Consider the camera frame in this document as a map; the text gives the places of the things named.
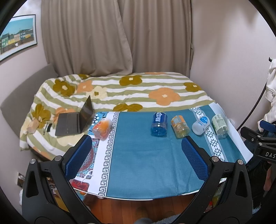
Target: white wall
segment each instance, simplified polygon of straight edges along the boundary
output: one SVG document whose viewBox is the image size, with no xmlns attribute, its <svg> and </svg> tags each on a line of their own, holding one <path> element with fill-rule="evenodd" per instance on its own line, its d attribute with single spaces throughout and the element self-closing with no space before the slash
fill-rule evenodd
<svg viewBox="0 0 276 224">
<path fill-rule="evenodd" d="M 41 0 L 27 0 L 16 15 L 36 14 L 37 46 L 16 53 L 0 64 L 0 104 L 26 78 L 47 65 L 41 36 Z M 20 187 L 16 185 L 16 173 L 26 173 L 28 163 L 34 156 L 30 151 L 19 151 L 19 138 L 14 134 L 0 113 L 0 186 L 21 212 Z"/>
<path fill-rule="evenodd" d="M 192 0 L 194 58 L 190 78 L 224 109 L 236 128 L 266 83 L 276 38 L 248 0 Z M 268 112 L 263 97 L 245 123 L 257 129 Z"/>
</svg>

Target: blue bottle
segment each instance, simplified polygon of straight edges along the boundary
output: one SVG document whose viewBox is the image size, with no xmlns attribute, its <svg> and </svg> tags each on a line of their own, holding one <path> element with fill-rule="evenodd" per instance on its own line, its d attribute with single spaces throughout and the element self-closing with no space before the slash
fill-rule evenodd
<svg viewBox="0 0 276 224">
<path fill-rule="evenodd" d="M 168 116 L 163 112 L 153 115 L 151 132 L 152 136 L 165 137 L 167 135 Z"/>
</svg>

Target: floral striped blanket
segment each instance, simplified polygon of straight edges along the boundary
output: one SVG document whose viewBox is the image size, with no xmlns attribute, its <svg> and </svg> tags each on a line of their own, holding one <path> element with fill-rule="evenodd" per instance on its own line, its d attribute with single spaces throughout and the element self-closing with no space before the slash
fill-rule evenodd
<svg viewBox="0 0 276 224">
<path fill-rule="evenodd" d="M 88 96 L 95 111 L 175 111 L 213 102 L 189 78 L 179 73 L 136 73 L 127 76 L 90 77 L 68 75 L 46 80 L 34 96 L 20 132 L 20 150 L 30 147 L 52 160 L 63 155 L 87 133 L 57 137 L 55 127 L 60 113 L 80 111 Z M 31 120 L 39 121 L 30 134 Z M 46 129 L 52 123 L 50 131 Z"/>
</svg>

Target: picture frame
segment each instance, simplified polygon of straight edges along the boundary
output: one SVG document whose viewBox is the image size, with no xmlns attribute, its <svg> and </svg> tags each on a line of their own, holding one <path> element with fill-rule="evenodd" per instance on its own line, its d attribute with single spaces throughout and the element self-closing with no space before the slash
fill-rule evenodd
<svg viewBox="0 0 276 224">
<path fill-rule="evenodd" d="M 0 35 L 0 62 L 34 45 L 37 45 L 36 15 L 15 16 Z"/>
</svg>

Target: plastic bottle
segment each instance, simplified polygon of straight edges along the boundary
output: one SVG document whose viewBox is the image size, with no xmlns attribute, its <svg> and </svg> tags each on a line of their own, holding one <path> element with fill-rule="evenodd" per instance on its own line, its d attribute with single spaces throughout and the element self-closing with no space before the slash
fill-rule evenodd
<svg viewBox="0 0 276 224">
<path fill-rule="evenodd" d="M 196 135 L 202 135 L 209 125 L 210 125 L 209 118 L 204 116 L 198 119 L 195 123 L 193 123 L 192 130 Z"/>
<path fill-rule="evenodd" d="M 217 138 L 222 139 L 226 138 L 228 135 L 228 127 L 220 114 L 216 114 L 212 118 L 212 124 L 217 133 Z"/>
<path fill-rule="evenodd" d="M 93 128 L 92 132 L 96 138 L 104 141 L 109 135 L 113 122 L 108 118 L 102 118 Z"/>
<path fill-rule="evenodd" d="M 163 112 L 153 115 L 151 132 L 152 136 L 165 137 L 167 135 L 168 116 Z"/>
<path fill-rule="evenodd" d="M 190 129 L 181 115 L 175 116 L 171 120 L 171 124 L 177 138 L 184 138 L 190 133 Z"/>
</svg>

